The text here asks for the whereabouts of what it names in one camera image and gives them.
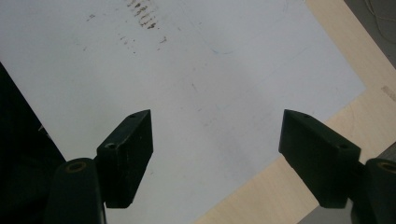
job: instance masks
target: dark marks on paper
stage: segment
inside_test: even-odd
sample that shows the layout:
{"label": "dark marks on paper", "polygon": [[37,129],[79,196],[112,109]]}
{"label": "dark marks on paper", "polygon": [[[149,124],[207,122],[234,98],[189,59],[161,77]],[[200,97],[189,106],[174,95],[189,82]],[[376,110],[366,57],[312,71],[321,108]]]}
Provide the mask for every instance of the dark marks on paper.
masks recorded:
{"label": "dark marks on paper", "polygon": [[157,7],[152,0],[130,0],[127,7],[134,13],[141,27],[148,30],[157,27],[158,20],[155,16]]}
{"label": "dark marks on paper", "polygon": [[91,14],[90,17],[87,19],[87,21],[92,20],[93,18],[95,18],[95,15]]}

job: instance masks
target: light wood surface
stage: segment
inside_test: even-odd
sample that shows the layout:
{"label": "light wood surface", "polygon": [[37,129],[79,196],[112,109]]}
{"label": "light wood surface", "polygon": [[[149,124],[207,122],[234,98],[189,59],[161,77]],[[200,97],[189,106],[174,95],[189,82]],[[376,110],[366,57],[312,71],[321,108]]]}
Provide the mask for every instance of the light wood surface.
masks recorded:
{"label": "light wood surface", "polygon": [[[396,70],[343,0],[306,4],[366,86],[326,124],[362,149],[361,161],[396,141]],[[318,202],[280,155],[196,224],[297,223]]]}

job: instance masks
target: gray surface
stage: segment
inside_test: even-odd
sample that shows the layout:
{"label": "gray surface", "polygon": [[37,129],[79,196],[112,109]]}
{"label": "gray surface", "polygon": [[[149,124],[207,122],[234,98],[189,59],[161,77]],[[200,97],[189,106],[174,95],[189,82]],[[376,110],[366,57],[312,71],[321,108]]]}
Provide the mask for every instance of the gray surface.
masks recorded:
{"label": "gray surface", "polygon": [[[368,9],[365,0],[345,0],[345,2],[355,14],[356,18],[358,18],[364,26],[367,33],[370,34],[371,38],[381,48],[382,52],[384,52],[389,61],[396,68],[396,44],[389,42],[381,35],[375,16]],[[396,30],[392,28],[394,26],[387,24],[385,21],[381,21],[380,23],[381,29],[388,28],[388,30],[385,31],[387,36],[390,36],[389,33],[396,33]]]}

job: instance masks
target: sheet of paper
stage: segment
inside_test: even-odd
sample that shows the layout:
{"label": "sheet of paper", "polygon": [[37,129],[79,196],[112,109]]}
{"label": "sheet of paper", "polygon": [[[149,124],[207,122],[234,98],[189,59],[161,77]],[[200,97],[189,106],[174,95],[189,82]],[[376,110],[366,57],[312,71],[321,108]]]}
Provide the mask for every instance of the sheet of paper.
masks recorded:
{"label": "sheet of paper", "polygon": [[67,160],[151,109],[154,154],[108,223],[192,223],[279,156],[285,108],[364,87],[302,0],[4,0],[0,61]]}

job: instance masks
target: black object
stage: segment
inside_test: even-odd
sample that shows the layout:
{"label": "black object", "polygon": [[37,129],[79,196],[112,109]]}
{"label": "black object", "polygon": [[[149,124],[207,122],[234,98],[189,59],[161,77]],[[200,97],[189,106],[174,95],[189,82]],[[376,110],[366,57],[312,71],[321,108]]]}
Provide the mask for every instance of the black object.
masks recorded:
{"label": "black object", "polygon": [[361,150],[306,114],[285,110],[279,143],[289,165],[320,206],[344,208],[353,201],[353,223],[396,223],[396,162],[359,162]]}
{"label": "black object", "polygon": [[0,127],[0,220],[42,223],[53,175],[65,160],[39,131],[40,121],[2,64]]}
{"label": "black object", "polygon": [[95,158],[108,208],[132,203],[153,151],[149,110],[128,116],[97,148]]}
{"label": "black object", "polygon": [[45,224],[106,223],[108,208],[128,207],[153,152],[150,111],[128,116],[97,148],[97,157],[67,162],[54,176]]}
{"label": "black object", "polygon": [[2,64],[0,127],[0,219],[8,223],[105,223],[103,203],[132,203],[153,152],[146,110],[128,116],[94,160],[65,162]]}
{"label": "black object", "polygon": [[52,181],[44,223],[106,223],[93,160],[76,159],[58,168]]}

